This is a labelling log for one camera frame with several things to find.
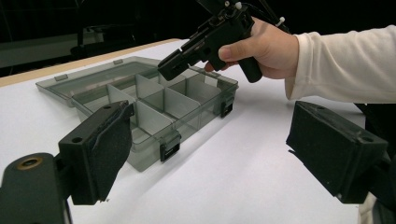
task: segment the white tabletop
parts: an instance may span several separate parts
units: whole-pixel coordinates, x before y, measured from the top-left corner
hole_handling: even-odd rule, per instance
[[[121,58],[162,59],[185,42]],[[184,141],[165,163],[141,173],[125,163],[106,202],[88,206],[69,200],[75,224],[357,223],[358,205],[340,203],[288,152],[294,102],[286,99],[283,81],[248,83],[239,66],[219,73],[238,81],[233,111]],[[50,77],[0,88],[0,178],[22,156],[56,155],[58,142],[80,124],[75,108],[38,91],[35,83]],[[353,104],[302,100],[360,126],[364,122]]]

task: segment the white sleeve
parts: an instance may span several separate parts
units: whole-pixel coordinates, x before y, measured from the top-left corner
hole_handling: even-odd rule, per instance
[[[396,26],[337,35],[296,35],[296,77],[288,99],[316,95],[350,103],[396,103]]]

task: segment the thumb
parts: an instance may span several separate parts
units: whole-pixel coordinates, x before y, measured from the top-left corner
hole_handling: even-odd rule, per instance
[[[247,38],[219,49],[219,58],[224,62],[235,62],[254,55],[252,38]]]

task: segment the compartment box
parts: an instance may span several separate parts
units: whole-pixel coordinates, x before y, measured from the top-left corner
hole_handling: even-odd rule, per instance
[[[131,57],[37,82],[39,90],[75,107],[81,121],[104,105],[134,104],[133,145],[128,162],[138,170],[166,161],[217,116],[233,109],[235,80],[191,67],[167,81],[160,61]]]

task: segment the human hand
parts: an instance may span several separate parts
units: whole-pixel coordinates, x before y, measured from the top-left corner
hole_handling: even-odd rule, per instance
[[[297,37],[275,26],[253,18],[255,21],[251,37],[219,49],[219,57],[227,63],[222,69],[238,64],[238,61],[254,57],[259,63],[264,77],[281,79],[295,77],[298,63],[299,44]],[[207,72],[213,71],[210,63]]]

